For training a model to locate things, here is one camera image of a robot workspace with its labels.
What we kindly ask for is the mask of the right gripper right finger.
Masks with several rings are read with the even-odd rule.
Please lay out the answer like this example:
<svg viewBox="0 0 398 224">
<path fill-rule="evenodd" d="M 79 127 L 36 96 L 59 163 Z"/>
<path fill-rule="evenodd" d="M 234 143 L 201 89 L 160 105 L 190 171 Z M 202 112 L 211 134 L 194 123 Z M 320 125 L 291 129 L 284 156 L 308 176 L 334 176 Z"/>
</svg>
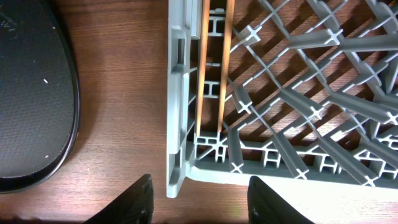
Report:
<svg viewBox="0 0 398 224">
<path fill-rule="evenodd" d="M 249 223 L 313 223 L 258 176 L 249 179 L 247 200 Z"/>
</svg>

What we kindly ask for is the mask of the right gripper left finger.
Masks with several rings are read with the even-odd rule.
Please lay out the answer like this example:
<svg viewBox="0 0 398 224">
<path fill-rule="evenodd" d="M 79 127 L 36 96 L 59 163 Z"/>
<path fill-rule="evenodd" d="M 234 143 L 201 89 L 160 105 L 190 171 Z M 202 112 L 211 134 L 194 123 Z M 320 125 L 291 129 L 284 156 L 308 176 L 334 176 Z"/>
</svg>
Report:
<svg viewBox="0 0 398 224">
<path fill-rule="evenodd" d="M 144 174 L 84 224 L 151 223 L 154 212 L 152 176 Z"/>
</svg>

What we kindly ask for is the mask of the wooden chopstick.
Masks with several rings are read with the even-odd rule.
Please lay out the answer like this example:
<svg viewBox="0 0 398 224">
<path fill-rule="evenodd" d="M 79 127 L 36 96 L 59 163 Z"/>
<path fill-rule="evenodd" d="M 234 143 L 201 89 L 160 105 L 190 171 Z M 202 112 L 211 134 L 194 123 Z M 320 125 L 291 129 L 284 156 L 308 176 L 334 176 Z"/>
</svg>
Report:
<svg viewBox="0 0 398 224">
<path fill-rule="evenodd" d="M 199 58 L 199 64 L 198 64 L 197 115 L 196 115 L 196 131 L 195 131 L 195 134 L 197 137 L 199 137 L 199 135 L 200 135 L 201 116 L 202 116 L 202 109 L 203 109 L 209 16 L 210 16 L 210 0 L 203 0 L 200 58 Z"/>
<path fill-rule="evenodd" d="M 224 20 L 224 42 L 223 42 L 223 55 L 221 63 L 220 103 L 219 103 L 218 127 L 217 127 L 217 131 L 219 133 L 222 132 L 223 129 L 224 102 L 226 98 L 226 86 L 228 79 L 229 58 L 231 50 L 234 5 L 235 5 L 235 0 L 227 0 L 226 17 Z"/>
</svg>

